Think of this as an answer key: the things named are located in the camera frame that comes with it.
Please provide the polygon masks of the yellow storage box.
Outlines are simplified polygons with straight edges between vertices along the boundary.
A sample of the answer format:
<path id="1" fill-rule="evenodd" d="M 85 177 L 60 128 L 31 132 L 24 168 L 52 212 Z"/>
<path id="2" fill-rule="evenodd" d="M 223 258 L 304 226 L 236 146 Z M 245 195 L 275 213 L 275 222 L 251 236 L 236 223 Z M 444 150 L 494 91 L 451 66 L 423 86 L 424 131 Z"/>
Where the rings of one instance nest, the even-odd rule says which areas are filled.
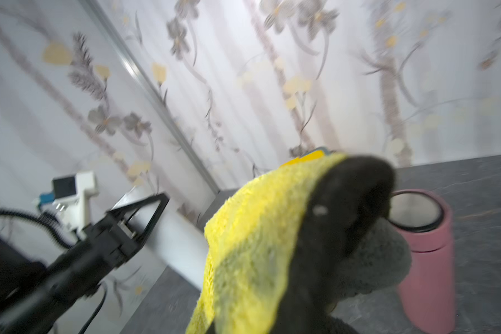
<path id="1" fill-rule="evenodd" d="M 331 154 L 330 150 L 326 147 L 316 148 L 316 149 L 314 149 L 306 154 L 303 154 L 300 157 L 295 157 L 295 158 L 287 161 L 286 163 L 284 163 L 282 165 L 282 167 L 290 166 L 290 165 L 294 165 L 294 164 L 300 164 L 300 163 L 307 162 L 307 161 L 313 161 L 313 160 L 328 156 L 330 154 Z"/>

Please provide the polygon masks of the pink thermos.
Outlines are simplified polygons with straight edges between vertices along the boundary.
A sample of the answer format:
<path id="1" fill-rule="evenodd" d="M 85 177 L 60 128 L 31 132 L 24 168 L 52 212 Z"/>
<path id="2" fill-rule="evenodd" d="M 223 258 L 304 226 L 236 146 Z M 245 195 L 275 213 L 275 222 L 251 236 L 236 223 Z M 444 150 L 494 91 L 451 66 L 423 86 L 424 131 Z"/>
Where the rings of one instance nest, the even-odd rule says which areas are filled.
<path id="1" fill-rule="evenodd" d="M 424 333 L 453 332 L 455 250 L 450 206 L 430 191 L 397 191 L 388 220 L 411 252 L 410 271 L 398 286 L 405 315 Z"/>

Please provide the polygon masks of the white thermos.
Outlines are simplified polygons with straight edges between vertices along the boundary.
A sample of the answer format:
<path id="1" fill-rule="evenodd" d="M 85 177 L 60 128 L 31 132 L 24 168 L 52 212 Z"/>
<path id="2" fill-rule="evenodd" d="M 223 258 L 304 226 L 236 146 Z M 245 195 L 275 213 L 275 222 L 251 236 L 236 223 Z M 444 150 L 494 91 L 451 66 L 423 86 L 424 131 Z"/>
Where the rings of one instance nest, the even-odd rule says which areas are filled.
<path id="1" fill-rule="evenodd" d="M 134 187 L 128 193 L 147 193 L 147 191 Z M 208 245 L 203 233 L 178 212 L 174 200 L 169 200 L 144 248 L 196 289 L 203 289 Z"/>

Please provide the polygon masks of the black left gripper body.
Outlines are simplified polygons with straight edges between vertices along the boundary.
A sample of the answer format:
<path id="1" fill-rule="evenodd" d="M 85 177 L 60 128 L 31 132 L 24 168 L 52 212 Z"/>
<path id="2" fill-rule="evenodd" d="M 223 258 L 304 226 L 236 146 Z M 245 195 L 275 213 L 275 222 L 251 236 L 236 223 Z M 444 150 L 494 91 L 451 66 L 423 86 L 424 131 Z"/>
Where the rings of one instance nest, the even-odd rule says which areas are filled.
<path id="1" fill-rule="evenodd" d="M 114 269 L 130 261 L 145 245 L 146 235 L 123 220 L 104 217 L 88 225 L 86 238 L 60 256 L 54 273 L 67 283 L 96 284 Z"/>

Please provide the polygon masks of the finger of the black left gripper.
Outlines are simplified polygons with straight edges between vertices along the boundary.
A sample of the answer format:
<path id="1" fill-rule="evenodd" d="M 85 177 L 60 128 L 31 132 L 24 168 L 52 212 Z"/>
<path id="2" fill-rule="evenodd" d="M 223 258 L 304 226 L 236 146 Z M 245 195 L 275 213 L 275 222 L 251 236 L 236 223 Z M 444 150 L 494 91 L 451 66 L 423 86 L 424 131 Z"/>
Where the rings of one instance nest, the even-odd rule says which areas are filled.
<path id="1" fill-rule="evenodd" d="M 145 246 L 169 200 L 165 193 L 126 193 L 108 213 L 132 233 L 134 242 Z"/>

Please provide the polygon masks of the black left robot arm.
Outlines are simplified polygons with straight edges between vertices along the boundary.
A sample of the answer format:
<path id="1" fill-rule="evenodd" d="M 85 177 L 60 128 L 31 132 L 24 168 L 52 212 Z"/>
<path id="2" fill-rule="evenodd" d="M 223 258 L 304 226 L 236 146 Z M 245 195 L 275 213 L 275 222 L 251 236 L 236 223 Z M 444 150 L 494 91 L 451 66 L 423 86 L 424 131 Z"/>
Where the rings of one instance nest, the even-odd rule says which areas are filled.
<path id="1" fill-rule="evenodd" d="M 153 233 L 169 198 L 164 193 L 109 210 L 84 228 L 85 238 L 65 241 L 51 214 L 0 209 L 44 229 L 65 249 L 50 266 L 30 261 L 0 238 L 0 333 L 48 333 L 77 300 L 92 296 L 114 269 L 130 261 Z"/>

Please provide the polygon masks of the yellow grey cleaning cloth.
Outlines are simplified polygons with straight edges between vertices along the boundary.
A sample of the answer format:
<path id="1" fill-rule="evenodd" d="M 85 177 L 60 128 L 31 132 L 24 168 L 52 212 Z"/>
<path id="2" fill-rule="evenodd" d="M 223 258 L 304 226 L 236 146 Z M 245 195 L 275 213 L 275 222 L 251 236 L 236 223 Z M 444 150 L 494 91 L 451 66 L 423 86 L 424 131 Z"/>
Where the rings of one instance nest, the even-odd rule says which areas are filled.
<path id="1" fill-rule="evenodd" d="M 335 304 L 398 285 L 406 240 L 388 222 L 396 172 L 331 153 L 248 182 L 205 225 L 188 333 L 353 333 Z"/>

